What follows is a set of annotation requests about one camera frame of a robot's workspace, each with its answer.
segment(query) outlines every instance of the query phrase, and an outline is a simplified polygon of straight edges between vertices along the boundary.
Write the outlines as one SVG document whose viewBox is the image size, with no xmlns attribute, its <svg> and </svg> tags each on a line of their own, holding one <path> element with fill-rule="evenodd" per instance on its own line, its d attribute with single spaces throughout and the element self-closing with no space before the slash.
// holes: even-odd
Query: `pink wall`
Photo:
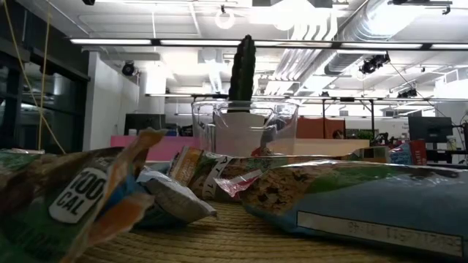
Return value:
<svg viewBox="0 0 468 263">
<path fill-rule="evenodd" d="M 125 147 L 135 138 L 136 136 L 114 135 L 110 138 L 110 146 Z M 196 147 L 194 137 L 166 136 L 150 149 L 146 161 L 170 161 L 184 146 Z"/>
</svg>

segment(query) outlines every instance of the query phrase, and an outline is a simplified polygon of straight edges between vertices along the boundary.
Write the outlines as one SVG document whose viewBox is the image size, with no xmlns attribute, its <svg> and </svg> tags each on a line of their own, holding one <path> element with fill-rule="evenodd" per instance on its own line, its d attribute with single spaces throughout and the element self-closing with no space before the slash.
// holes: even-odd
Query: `computer monitor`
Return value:
<svg viewBox="0 0 468 263">
<path fill-rule="evenodd" d="M 452 119 L 449 117 L 408 117 L 409 138 L 432 143 L 447 142 L 453 135 Z"/>
<path fill-rule="evenodd" d="M 136 129 L 137 133 L 142 129 L 151 127 L 155 130 L 166 128 L 166 116 L 163 114 L 129 113 L 125 115 L 124 135 L 129 134 L 129 129 Z"/>
</svg>

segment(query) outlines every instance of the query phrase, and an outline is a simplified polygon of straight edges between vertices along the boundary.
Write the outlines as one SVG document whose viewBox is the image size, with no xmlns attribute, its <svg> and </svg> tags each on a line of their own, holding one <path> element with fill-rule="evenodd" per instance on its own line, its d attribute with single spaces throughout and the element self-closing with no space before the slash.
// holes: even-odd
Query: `yellow cord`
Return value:
<svg viewBox="0 0 468 263">
<path fill-rule="evenodd" d="M 13 40 L 13 45 L 15 46 L 15 50 L 16 50 L 16 56 L 18 57 L 18 61 L 19 61 L 19 64 L 20 64 L 20 67 L 21 67 L 21 72 L 23 73 L 23 76 L 24 76 L 24 80 L 26 81 L 26 85 L 28 86 L 28 89 L 29 89 L 29 93 L 31 94 L 31 97 L 34 101 L 34 104 L 36 105 L 36 107 L 39 107 L 39 105 L 37 104 L 37 101 L 36 101 L 36 98 L 34 98 L 34 94 L 32 92 L 32 85 L 31 83 L 29 82 L 29 79 L 28 79 L 28 76 L 26 76 L 26 70 L 24 69 L 24 65 L 23 65 L 23 62 L 21 61 L 21 56 L 20 56 L 20 51 L 18 49 L 18 45 L 16 43 L 16 38 L 15 38 L 15 33 L 13 31 L 13 25 L 12 25 L 12 21 L 10 19 L 10 13 L 8 12 L 8 5 L 7 5 L 7 0 L 4 1 L 4 6 L 5 6 L 5 14 L 7 16 L 7 21 L 8 21 L 8 26 L 10 28 L 10 32 L 11 32 L 11 35 L 12 35 L 12 40 Z M 47 122 L 47 120 L 45 119 L 44 115 L 42 114 L 42 109 L 39 109 L 39 115 L 40 115 L 40 118 L 44 121 L 44 124 L 45 124 L 45 127 L 47 127 L 47 129 L 49 130 L 50 132 L 50 135 L 52 135 L 52 138 L 54 140 L 54 142 L 57 144 L 57 146 L 60 148 L 60 150 L 62 151 L 63 154 L 65 154 L 65 150 L 62 148 L 62 146 L 60 145 L 59 141 L 57 140 L 55 134 L 53 133 L 52 129 L 50 128 L 49 126 L 49 123 Z"/>
<path fill-rule="evenodd" d="M 45 47 L 44 47 L 44 64 L 42 65 L 42 87 L 41 87 L 41 105 L 39 111 L 42 113 L 42 106 L 44 103 L 44 87 L 45 87 L 45 69 L 47 66 L 47 48 L 49 44 L 49 29 L 50 29 L 50 3 L 48 2 L 47 8 L 47 29 L 45 31 Z M 39 118 L 39 138 L 37 144 L 37 150 L 42 148 L 42 118 Z"/>
</svg>

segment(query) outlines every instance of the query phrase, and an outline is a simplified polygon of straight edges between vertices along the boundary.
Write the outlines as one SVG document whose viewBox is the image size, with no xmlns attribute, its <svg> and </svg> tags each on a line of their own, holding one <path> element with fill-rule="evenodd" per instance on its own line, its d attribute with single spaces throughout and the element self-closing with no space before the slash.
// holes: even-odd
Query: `woven mat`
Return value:
<svg viewBox="0 0 468 263">
<path fill-rule="evenodd" d="M 355 245 L 283 233 L 240 205 L 211 203 L 219 220 L 205 218 L 182 229 L 124 233 L 89 248 L 78 262 L 415 262 Z"/>
</svg>

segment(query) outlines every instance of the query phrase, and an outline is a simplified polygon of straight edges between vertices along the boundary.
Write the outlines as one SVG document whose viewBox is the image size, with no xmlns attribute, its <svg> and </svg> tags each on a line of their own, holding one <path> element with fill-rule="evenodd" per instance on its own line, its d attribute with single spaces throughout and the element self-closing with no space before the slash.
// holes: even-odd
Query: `green cactus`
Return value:
<svg viewBox="0 0 468 263">
<path fill-rule="evenodd" d="M 255 43 L 250 35 L 246 35 L 237 47 L 234 55 L 233 74 L 229 89 L 229 100 L 250 101 L 254 85 Z"/>
</svg>

